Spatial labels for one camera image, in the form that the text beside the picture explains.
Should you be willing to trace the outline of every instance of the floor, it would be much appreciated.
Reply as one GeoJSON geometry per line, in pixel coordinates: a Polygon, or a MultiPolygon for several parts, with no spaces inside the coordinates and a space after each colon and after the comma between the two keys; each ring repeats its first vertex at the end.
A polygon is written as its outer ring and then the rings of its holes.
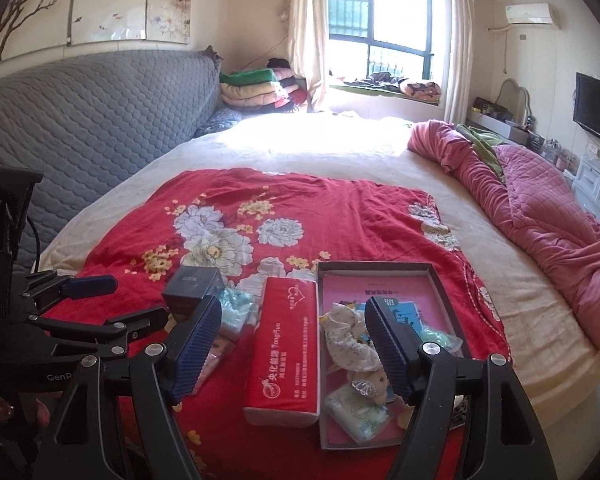
{"type": "Polygon", "coordinates": [[[544,435],[558,480],[578,480],[600,450],[600,386],[544,435]]]}

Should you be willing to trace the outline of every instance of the window frame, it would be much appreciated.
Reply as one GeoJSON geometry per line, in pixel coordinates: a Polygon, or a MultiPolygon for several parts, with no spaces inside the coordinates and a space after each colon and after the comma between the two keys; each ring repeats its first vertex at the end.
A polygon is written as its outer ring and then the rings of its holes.
{"type": "Polygon", "coordinates": [[[369,64],[371,47],[376,46],[379,48],[386,48],[389,50],[397,50],[398,52],[406,52],[407,54],[415,54],[424,58],[422,64],[422,78],[426,80],[431,79],[431,59],[435,55],[432,51],[432,37],[433,37],[433,0],[427,0],[427,41],[425,50],[417,50],[416,48],[410,48],[408,46],[402,46],[395,43],[387,43],[385,41],[375,40],[376,24],[375,24],[375,0],[369,0],[368,3],[368,33],[367,37],[362,36],[350,36],[349,34],[331,34],[329,33],[330,40],[340,41],[354,41],[355,43],[366,44],[366,77],[369,77],[369,64]]]}

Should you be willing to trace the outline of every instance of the black flat-screen tv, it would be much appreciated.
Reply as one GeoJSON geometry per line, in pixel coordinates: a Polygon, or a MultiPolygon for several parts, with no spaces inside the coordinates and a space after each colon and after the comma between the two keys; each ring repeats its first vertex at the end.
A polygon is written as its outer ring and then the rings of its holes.
{"type": "Polygon", "coordinates": [[[600,137],[600,79],[576,74],[576,102],[573,120],[600,137]]]}

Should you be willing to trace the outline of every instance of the white drawer cabinet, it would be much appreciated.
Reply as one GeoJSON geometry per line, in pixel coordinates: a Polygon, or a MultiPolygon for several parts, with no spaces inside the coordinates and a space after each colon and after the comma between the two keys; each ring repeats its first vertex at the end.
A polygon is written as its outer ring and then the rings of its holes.
{"type": "Polygon", "coordinates": [[[589,160],[582,160],[573,194],[585,211],[590,212],[600,222],[600,168],[589,160]]]}

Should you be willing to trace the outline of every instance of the window sill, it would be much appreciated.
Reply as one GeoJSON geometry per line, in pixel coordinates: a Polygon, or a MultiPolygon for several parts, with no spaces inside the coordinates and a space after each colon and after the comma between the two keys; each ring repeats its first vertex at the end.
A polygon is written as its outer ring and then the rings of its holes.
{"type": "Polygon", "coordinates": [[[430,105],[436,108],[440,107],[439,102],[432,101],[422,101],[420,99],[415,99],[413,97],[409,97],[405,94],[398,94],[397,92],[390,92],[388,90],[382,90],[380,88],[361,88],[359,86],[349,86],[341,83],[330,83],[329,88],[333,88],[336,90],[342,90],[343,92],[350,92],[352,94],[362,94],[362,95],[370,95],[370,96],[383,96],[383,97],[394,97],[397,99],[405,99],[407,101],[414,101],[416,103],[422,103],[424,105],[430,105]]]}

